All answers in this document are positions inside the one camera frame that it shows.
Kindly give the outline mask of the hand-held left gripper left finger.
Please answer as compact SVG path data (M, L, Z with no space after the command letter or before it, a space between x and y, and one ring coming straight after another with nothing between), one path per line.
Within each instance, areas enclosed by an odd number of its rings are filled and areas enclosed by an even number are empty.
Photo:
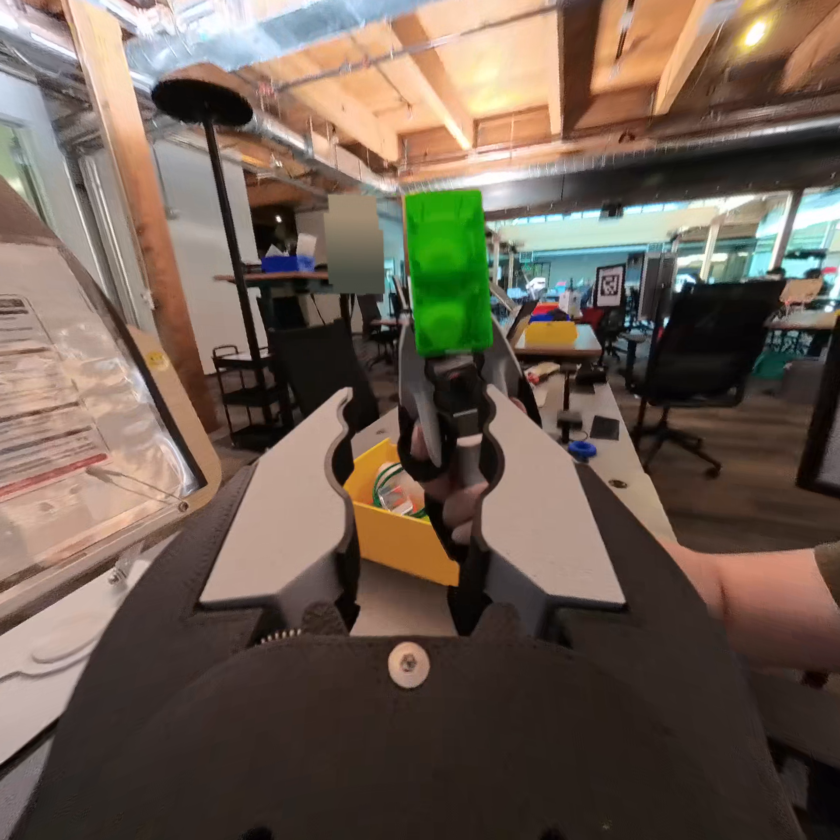
M262 455L199 598L210 610L258 607L283 629L302 626L309 606L330 603L348 630L361 553L344 488L354 468L350 409L341 387Z

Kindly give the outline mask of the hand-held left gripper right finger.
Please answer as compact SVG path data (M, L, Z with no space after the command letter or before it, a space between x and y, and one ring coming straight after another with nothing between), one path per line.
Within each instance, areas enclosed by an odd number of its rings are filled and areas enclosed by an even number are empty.
M479 432L458 444L458 473L480 480L469 549L448 596L456 631L469 635L491 603L507 604L532 636L551 635L561 608L626 609L578 464L494 385Z

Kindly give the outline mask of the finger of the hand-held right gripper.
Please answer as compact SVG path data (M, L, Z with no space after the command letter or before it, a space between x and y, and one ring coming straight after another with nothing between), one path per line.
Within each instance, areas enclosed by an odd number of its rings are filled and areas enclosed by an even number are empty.
M510 399L524 403L522 396L527 389L527 380L510 345L505 330L497 320L491 320L490 346L480 352L481 377L487 384L494 385Z
M425 360L419 355L412 320L400 321L398 344L398 449L411 454L413 431L419 425L425 441L427 461L442 467L442 433L434 404L434 386L428 380Z

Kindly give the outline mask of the green toy block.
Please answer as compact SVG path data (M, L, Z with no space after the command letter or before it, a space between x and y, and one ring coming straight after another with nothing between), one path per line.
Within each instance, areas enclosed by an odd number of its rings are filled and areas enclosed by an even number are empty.
M493 318L481 192L408 195L404 219L417 354L487 350Z

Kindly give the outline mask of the yellow storage bin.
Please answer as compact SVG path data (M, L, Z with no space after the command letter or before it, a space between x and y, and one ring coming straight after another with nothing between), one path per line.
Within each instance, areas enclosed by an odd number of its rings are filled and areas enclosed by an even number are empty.
M355 457L344 484L352 502L360 554L391 569L443 586L455 586L459 567L451 560L426 518L399 515L374 504L375 479L383 466L397 462L387 438Z
M577 339L578 325L573 321L530 321L521 340L525 349L554 352L573 348Z

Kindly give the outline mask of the person's right hand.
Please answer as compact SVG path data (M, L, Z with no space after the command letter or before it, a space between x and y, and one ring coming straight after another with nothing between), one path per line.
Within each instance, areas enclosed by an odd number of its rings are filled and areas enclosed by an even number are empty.
M433 478L431 461L424 432L415 425L409 449L408 471L423 490L424 505L438 539L448 555L461 559L473 533L474 518L487 482L477 472L466 467L462 448L457 447L446 471Z

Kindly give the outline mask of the black chair back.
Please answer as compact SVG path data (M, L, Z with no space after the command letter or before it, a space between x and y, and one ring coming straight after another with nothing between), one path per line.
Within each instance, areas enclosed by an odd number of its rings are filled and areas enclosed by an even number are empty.
M269 335L280 377L290 387L301 416L309 417L337 391L351 388L350 427L358 432L380 417L371 383L341 320Z

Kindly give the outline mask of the black white marker sign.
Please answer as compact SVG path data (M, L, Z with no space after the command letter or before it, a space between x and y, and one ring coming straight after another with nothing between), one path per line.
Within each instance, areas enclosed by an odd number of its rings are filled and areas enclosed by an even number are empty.
M599 266L592 293L594 308L618 308L625 299L626 263Z

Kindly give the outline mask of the grey cabinet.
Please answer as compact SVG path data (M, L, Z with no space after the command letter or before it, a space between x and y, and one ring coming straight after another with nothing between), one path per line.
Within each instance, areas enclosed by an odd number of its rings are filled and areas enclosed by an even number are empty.
M668 293L676 278L676 261L677 254L672 250L646 253L636 311L638 321L656 320L662 295Z

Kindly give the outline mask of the black utility cart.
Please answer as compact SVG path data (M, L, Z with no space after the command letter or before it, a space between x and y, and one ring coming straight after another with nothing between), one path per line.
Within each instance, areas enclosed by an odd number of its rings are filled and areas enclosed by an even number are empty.
M262 453L295 424L295 399L270 350L258 358L234 344L215 347L213 367L231 445Z

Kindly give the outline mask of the black office chair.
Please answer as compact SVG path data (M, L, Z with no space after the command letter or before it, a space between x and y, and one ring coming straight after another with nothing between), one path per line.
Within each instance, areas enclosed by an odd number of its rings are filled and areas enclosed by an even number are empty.
M674 410L738 406L781 306L781 276L743 283L699 284L674 299L668 321L651 339L647 358L636 362L636 343L628 341L624 383L641 401L631 431L635 449L651 444L642 467L650 471L666 443L707 463L706 476L719 477L722 464L702 437L670 424Z

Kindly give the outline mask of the black floor lamp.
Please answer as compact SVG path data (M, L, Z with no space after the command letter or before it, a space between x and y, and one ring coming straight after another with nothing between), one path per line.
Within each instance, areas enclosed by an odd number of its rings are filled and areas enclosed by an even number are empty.
M257 338L245 263L238 245L216 133L217 126L234 129L246 126L254 111L249 101L235 90L208 80L186 77L160 80L151 96L155 107L166 116L179 123L203 127L250 356L248 363L240 364L239 372L249 370L255 377L254 385L242 385L231 396L239 399L239 405L247 412L258 409L262 415L261 422L249 422L244 428L232 431L230 438L241 448L261 453L276 445L293 428L291 399L273 353L264 354Z

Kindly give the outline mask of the ceiling light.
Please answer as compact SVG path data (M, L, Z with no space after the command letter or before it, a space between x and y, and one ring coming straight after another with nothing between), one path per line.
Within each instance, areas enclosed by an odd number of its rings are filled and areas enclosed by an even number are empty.
M775 19L776 15L772 12L751 16L738 37L738 52L748 55L761 49L774 31Z

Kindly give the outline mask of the wooden post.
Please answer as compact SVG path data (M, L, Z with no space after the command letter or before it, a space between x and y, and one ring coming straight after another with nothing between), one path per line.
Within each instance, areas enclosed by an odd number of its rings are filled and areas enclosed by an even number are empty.
M219 425L216 407L196 345L120 24L88 2L65 1L62 8L119 184L156 332L204 430L212 433Z

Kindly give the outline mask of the rectangular silver duct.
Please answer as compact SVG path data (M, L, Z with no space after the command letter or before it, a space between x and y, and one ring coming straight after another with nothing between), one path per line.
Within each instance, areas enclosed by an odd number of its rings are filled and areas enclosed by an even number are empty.
M146 10L125 47L131 70L159 79L211 65L251 67L391 22L429 5L420 1L187 1Z

